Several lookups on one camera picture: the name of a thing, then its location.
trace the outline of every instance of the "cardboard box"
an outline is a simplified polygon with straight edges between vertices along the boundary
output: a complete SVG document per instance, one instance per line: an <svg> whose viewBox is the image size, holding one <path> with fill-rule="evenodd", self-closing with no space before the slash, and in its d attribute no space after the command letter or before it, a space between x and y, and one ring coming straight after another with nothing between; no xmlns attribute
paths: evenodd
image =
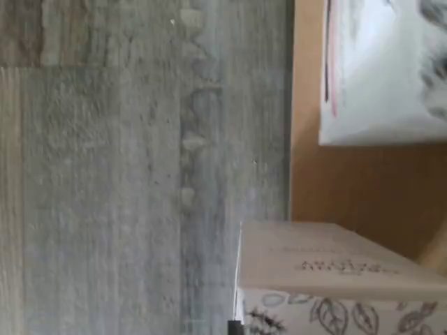
<svg viewBox="0 0 447 335"><path fill-rule="evenodd" d="M447 146L318 145L324 5L295 0L291 220L336 222L415 260L447 214Z"/></svg>
<svg viewBox="0 0 447 335"><path fill-rule="evenodd" d="M234 317L252 334L443 334L446 302L446 279L337 225L242 225Z"/></svg>

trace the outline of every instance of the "white patterned box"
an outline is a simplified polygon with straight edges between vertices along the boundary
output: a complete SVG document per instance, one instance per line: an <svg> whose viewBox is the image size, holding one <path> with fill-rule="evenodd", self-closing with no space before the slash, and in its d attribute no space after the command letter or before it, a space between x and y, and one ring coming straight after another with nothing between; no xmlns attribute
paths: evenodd
<svg viewBox="0 0 447 335"><path fill-rule="evenodd" d="M446 279L336 225L242 225L234 318L253 335L446 335L446 302Z"/></svg>

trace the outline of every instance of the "red stripe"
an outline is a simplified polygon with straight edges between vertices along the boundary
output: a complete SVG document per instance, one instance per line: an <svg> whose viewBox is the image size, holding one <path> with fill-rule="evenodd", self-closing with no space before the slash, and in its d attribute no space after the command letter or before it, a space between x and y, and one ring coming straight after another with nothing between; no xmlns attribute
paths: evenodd
<svg viewBox="0 0 447 335"><path fill-rule="evenodd" d="M337 36L337 0L332 0L330 14L330 91L332 101L332 115L337 117L337 78L336 78L336 36Z"/></svg>

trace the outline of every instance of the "floor plank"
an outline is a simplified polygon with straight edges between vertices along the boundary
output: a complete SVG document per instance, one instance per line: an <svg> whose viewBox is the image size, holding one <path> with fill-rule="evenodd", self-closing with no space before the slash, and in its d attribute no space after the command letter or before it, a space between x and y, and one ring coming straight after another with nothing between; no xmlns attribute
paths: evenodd
<svg viewBox="0 0 447 335"><path fill-rule="evenodd" d="M23 334L22 120L17 70L0 70L0 325Z"/></svg>
<svg viewBox="0 0 447 335"><path fill-rule="evenodd" d="M117 66L116 0L42 0L43 66Z"/></svg>
<svg viewBox="0 0 447 335"><path fill-rule="evenodd" d="M287 214L292 1L26 2L0 0L10 332L224 334L240 221Z"/></svg>
<svg viewBox="0 0 447 335"><path fill-rule="evenodd" d="M223 334L246 219L285 219L287 1L184 1L182 334Z"/></svg>
<svg viewBox="0 0 447 335"><path fill-rule="evenodd" d="M41 4L0 0L0 66L37 66L43 44Z"/></svg>
<svg viewBox="0 0 447 335"><path fill-rule="evenodd" d="M30 334L119 334L118 79L22 71Z"/></svg>

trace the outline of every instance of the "white box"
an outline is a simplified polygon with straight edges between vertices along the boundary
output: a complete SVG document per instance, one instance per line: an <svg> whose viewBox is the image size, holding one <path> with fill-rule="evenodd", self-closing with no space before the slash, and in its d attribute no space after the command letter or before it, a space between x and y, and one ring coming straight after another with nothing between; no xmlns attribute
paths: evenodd
<svg viewBox="0 0 447 335"><path fill-rule="evenodd" d="M234 318L253 335L444 335L447 280L336 225L247 223Z"/></svg>
<svg viewBox="0 0 447 335"><path fill-rule="evenodd" d="M447 1L326 4L320 144L447 140Z"/></svg>

